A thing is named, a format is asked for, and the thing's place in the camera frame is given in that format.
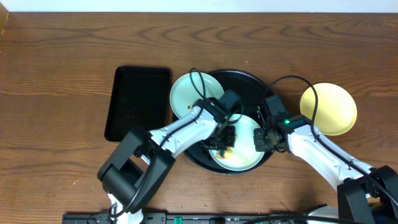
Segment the black rectangular tray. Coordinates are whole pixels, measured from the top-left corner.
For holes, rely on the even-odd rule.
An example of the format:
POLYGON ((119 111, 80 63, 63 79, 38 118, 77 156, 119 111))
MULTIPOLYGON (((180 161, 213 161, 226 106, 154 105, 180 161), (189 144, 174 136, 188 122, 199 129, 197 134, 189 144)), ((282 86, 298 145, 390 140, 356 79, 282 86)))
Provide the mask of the black rectangular tray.
POLYGON ((104 138, 119 142, 130 129, 165 126, 171 70, 167 67, 120 66, 114 74, 104 138))

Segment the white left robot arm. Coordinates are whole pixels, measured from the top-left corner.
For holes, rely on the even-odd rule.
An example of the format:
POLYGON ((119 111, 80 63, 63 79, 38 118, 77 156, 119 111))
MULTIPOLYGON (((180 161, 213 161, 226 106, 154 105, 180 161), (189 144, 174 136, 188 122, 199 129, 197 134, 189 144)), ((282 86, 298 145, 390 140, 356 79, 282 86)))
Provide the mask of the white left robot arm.
POLYGON ((195 102, 190 115, 164 128, 131 129, 97 174, 105 192, 116 199, 109 217, 137 213, 158 191, 177 156, 221 133, 240 107, 240 98, 205 98, 195 102))

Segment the black round tray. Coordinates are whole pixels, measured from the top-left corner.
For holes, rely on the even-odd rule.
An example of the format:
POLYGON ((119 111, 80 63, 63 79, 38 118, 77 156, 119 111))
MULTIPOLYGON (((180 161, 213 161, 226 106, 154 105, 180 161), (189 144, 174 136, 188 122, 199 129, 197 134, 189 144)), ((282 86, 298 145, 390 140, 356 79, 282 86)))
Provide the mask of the black round tray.
MULTIPOLYGON (((244 114, 258 124, 266 117, 266 112, 260 104, 262 95, 267 85, 258 77, 240 70, 214 70, 207 74, 215 78, 224 90, 235 91, 243 100, 244 114)), ((202 142, 198 142, 189 147, 184 154, 196 165, 201 168, 218 174, 235 175, 238 171, 229 170, 221 167, 211 157, 210 151, 203 148, 202 142)))

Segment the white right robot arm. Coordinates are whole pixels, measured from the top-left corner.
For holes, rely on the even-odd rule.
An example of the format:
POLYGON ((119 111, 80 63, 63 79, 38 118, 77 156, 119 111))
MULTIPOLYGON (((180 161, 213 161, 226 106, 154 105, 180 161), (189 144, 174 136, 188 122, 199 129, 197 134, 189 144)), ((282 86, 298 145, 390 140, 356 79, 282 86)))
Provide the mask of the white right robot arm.
POLYGON ((274 116, 254 130, 259 152, 287 151, 312 166, 335 190, 337 208, 321 207, 307 219, 334 223, 397 223, 397 172, 351 156, 303 116, 274 116))

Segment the yellow plate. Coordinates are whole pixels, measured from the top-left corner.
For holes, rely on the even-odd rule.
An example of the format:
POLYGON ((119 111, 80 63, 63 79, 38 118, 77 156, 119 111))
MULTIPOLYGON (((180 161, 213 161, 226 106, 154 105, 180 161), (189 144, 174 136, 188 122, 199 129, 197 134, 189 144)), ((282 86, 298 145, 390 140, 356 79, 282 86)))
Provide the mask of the yellow plate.
POLYGON ((327 136, 348 132, 357 119, 353 97, 344 88, 332 83, 318 83, 314 88, 318 96, 315 126, 327 136))

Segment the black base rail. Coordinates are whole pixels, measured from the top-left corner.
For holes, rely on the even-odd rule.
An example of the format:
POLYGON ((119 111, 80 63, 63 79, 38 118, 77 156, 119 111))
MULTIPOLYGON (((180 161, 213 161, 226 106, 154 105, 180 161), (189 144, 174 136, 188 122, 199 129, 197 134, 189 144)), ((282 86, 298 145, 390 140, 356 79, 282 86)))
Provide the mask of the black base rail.
MULTIPOLYGON (((92 214, 64 214, 62 217, 62 224, 88 224, 88 223, 161 223, 161 224, 187 224, 187 223, 246 223, 252 220, 257 220, 263 217, 274 216, 292 216, 301 215, 292 212, 271 213, 269 215, 238 215, 238 214, 212 214, 212 215, 187 215, 187 214, 167 214, 167 213, 143 213, 142 211, 135 214, 125 213, 119 218, 111 218, 107 211, 92 214)), ((328 206, 326 204, 318 205, 310 208, 303 213, 305 216, 311 217, 327 217, 338 218, 338 209, 328 206)), ((262 221, 259 223, 328 223, 320 221, 300 221, 300 220, 271 220, 262 221)))

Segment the green yellow sponge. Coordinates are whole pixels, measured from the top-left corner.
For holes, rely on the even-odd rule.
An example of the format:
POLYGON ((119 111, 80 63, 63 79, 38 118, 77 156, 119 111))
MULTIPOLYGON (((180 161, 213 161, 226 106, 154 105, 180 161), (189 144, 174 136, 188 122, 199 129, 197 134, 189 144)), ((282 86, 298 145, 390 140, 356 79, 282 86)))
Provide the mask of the green yellow sponge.
POLYGON ((216 144, 216 157, 219 159, 228 159, 231 157, 235 145, 235 141, 238 139, 237 135, 219 139, 216 144))

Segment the mint plate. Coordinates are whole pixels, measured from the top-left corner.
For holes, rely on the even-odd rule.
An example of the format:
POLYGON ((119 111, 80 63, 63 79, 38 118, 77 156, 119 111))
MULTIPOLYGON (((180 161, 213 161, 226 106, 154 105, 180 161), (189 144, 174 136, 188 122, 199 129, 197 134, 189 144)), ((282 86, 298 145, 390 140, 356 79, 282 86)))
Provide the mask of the mint plate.
MULTIPOLYGON (((224 94, 221 84, 207 73, 201 73, 205 82, 205 97, 220 98, 224 94)), ((182 118, 189 114, 194 102, 201 96, 193 86, 190 74, 181 76, 172 86, 170 91, 170 105, 177 118, 182 118)))
POLYGON ((260 126, 246 115, 234 114, 231 118, 239 120, 233 124, 238 139, 235 141, 231 157, 219 159, 216 157, 216 150, 210 150, 210 155, 222 168, 237 172, 246 171, 257 165, 265 154, 256 152, 254 145, 254 130, 260 126))

